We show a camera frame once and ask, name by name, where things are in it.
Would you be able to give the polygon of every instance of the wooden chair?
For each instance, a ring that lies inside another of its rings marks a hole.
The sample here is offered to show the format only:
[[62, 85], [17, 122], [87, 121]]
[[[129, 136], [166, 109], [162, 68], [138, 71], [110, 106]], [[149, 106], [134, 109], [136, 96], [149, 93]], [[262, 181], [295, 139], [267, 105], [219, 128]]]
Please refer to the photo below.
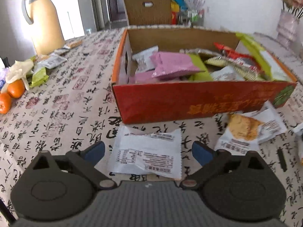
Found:
[[124, 0], [127, 25], [170, 25], [170, 0]]

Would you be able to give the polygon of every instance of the orange fruit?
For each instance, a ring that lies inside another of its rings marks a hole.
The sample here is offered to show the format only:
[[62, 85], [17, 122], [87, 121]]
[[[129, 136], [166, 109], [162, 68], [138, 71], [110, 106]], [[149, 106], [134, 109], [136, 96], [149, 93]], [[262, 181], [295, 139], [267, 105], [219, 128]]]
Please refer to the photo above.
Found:
[[7, 87], [7, 93], [13, 98], [20, 98], [25, 91], [24, 83], [21, 79], [10, 83]]
[[0, 94], [0, 114], [7, 114], [11, 109], [12, 99], [9, 94], [1, 93]]

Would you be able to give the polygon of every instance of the vase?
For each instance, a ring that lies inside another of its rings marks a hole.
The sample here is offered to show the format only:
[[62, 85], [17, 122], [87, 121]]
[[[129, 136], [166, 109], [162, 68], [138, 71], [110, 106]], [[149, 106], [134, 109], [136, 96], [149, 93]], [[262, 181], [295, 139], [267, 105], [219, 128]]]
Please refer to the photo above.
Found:
[[296, 16], [287, 11], [281, 10], [280, 20], [277, 26], [277, 41], [286, 48], [289, 48], [291, 43], [297, 39], [298, 25], [299, 19]]

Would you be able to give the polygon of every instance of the red box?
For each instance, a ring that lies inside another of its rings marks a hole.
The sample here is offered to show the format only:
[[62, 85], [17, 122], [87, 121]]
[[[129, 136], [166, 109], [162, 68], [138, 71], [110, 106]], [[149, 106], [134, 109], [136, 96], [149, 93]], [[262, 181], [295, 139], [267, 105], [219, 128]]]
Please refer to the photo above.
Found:
[[194, 28], [144, 28], [125, 30], [112, 74], [112, 88], [125, 124], [211, 117], [217, 113], [259, 110], [270, 100], [275, 107], [285, 104], [297, 79], [278, 59], [292, 82], [191, 82], [175, 81], [127, 84], [133, 72], [131, 54], [159, 46], [159, 51], [180, 49], [216, 51], [214, 42], [233, 49], [239, 44], [235, 33]]

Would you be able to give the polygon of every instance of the thermos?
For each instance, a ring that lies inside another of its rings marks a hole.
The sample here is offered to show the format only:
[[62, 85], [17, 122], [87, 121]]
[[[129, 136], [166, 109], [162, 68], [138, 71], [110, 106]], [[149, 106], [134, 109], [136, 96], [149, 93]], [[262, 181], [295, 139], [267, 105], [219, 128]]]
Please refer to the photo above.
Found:
[[57, 10], [51, 0], [29, 0], [28, 10], [22, 0], [22, 13], [31, 27], [37, 55], [46, 55], [65, 44]]

